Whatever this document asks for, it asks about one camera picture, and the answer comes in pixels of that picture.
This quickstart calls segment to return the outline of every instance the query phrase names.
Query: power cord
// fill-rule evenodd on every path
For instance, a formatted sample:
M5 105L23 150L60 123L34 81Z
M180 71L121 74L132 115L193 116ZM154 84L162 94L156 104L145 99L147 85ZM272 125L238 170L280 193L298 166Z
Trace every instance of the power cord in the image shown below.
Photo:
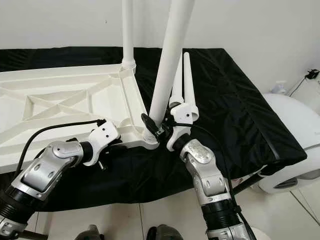
M306 79L315 79L319 74L318 69L312 69L308 71L308 74L304 76L304 78L299 82L298 86L290 93L289 97L291 97L297 90L300 88L301 84L306 80Z
M201 126L198 126L198 125L193 125L193 124L188 124L188 123L174 123L174 126L181 126L181 127L191 127L191 128L196 128L196 129L199 129L205 133L207 133L219 146L219 148L221 149L221 152L222 152L222 155L223 156L226 156L226 153L224 151L224 149L222 148L220 142L218 141L218 139L210 132L208 131L207 129L201 127ZM229 187L229 192L230 192L230 196L231 196L231 200L233 202L233 204L235 206L238 206L237 204L237 201L236 201L236 198L235 198L235 194L234 194L234 191L233 191L233 187L232 187L232 183L231 183L231 175L230 175L230 171L229 169L227 168L227 163L226 163L226 159L223 157L223 165L224 165L224 170L227 174L227 182L228 182L228 187ZM249 223L247 222L245 216L241 213L241 211L237 212L239 217L242 219L243 221L243 224L249 234L249 237L251 240L257 240L254 232L252 231L252 228L250 227Z
M295 93L295 91L298 90L298 88L301 86L301 84L302 84L305 80L306 80L306 77L304 77L304 78L300 81L300 83L298 84L298 86L290 93L289 97L291 97L291 96Z
M30 138L29 140L26 142L26 144L24 145L24 148L22 150L21 156L20 156L20 160L18 162L18 165L16 167L16 170L14 172L13 175L13 179L15 179L20 171L21 171L21 167L22 164L24 163L25 160L25 156L27 153L27 150L31 144L31 142L36 138L36 136L38 136L39 134L47 131L47 130L51 130L51 129L58 129L58 128L64 128L64 127L70 127L70 126L77 126L77 125L87 125L87 124L94 124L96 123L98 126L104 124L106 122L106 120L104 119L97 119L97 120L91 120L91 121L80 121L80 122L71 122L71 123L65 123L65 124L59 124L59 125L53 125L53 126L47 126L45 128L42 128L40 130L38 130L37 132L35 132ZM42 149L36 156L35 158L38 158L42 153L43 153L44 149Z

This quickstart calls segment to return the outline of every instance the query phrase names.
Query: white appliance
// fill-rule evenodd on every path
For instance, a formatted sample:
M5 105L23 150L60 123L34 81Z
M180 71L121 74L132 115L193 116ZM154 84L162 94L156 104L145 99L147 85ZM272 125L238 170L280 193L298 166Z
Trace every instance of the white appliance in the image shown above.
M263 95L307 153L307 159L263 178L258 186L273 194L320 180L320 115L300 101L281 94Z

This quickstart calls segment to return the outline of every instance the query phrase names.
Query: white wall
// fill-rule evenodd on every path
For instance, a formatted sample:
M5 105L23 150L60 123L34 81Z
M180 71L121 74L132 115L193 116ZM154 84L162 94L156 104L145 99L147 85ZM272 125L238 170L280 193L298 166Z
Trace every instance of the white wall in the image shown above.
M196 0L185 47L225 48L262 91L320 68L319 0ZM134 0L135 46L161 47L169 0ZM0 0L0 49L121 46L120 0Z

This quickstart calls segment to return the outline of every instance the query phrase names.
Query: black cloth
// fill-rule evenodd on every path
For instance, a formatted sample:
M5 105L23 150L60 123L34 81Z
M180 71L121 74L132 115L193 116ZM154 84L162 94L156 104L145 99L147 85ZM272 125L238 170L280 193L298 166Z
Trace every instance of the black cloth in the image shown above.
M191 136L211 148L226 176L240 178L265 165L288 166L307 158L299 143L261 93L221 48L184 49L190 53L194 93L200 118L210 131ZM147 111L161 56L159 48L135 48L136 81ZM120 47L63 47L0 50L0 71L117 64ZM108 171L83 165L68 170L43 211L87 208L111 203L142 203L192 188L192 178L176 152L165 144L155 150L136 147L100 156ZM11 173L0 176L1 188Z

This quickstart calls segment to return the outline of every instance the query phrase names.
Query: floor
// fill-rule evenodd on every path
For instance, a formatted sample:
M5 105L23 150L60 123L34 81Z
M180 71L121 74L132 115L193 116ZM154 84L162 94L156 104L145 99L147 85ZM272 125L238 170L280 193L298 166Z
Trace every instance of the floor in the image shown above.
M320 181L293 194L320 219ZM319 239L320 227L290 192L266 195L247 189L236 199L250 225L272 240ZM184 240L207 239L193 189L149 203L35 213L28 229L49 233L49 240L73 240L90 224L97 225L106 240L145 240L148 229L159 224L176 228Z

